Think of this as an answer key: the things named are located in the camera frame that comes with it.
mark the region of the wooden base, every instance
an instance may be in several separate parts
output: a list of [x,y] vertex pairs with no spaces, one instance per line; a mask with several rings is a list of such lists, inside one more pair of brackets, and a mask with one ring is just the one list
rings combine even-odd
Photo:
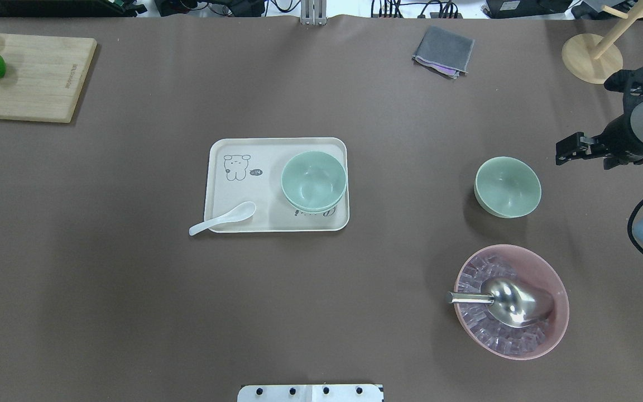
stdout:
[[582,33],[572,36],[562,46],[562,61],[564,66],[582,81],[592,84],[604,84],[604,81],[622,69],[622,53],[612,44],[599,59],[592,60],[589,52],[594,49],[600,35]]

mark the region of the folded cloth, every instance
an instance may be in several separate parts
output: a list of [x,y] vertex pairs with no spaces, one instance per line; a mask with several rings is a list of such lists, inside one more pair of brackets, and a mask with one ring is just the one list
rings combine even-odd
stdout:
[[413,60],[452,79],[460,73],[468,74],[468,61],[475,39],[431,26],[421,39]]

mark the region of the white bracket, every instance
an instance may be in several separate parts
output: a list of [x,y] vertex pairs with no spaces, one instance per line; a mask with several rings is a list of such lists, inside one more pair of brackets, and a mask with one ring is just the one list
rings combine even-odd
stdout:
[[327,25],[327,0],[301,0],[302,25]]
[[244,386],[237,402],[383,402],[379,384]]

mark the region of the ice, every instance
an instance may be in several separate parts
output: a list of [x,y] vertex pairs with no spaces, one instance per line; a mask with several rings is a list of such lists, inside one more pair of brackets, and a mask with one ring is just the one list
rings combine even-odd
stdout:
[[[517,278],[510,263],[499,255],[473,257],[461,272],[458,291],[479,293],[482,283],[491,277]],[[522,356],[535,351],[546,341],[547,320],[534,323],[525,328],[506,326],[490,314],[482,304],[461,303],[458,309],[463,321],[473,335],[493,351],[507,356]]]

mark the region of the white spoon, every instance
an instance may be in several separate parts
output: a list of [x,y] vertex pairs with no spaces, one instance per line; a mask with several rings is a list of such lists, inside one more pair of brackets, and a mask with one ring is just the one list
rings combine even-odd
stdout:
[[222,214],[219,217],[209,219],[208,221],[200,222],[190,227],[188,233],[191,236],[197,235],[199,232],[209,229],[210,227],[216,226],[216,224],[221,223],[230,223],[230,222],[239,222],[244,221],[250,216],[255,214],[257,206],[252,201],[245,201],[244,203],[232,208],[229,213]]

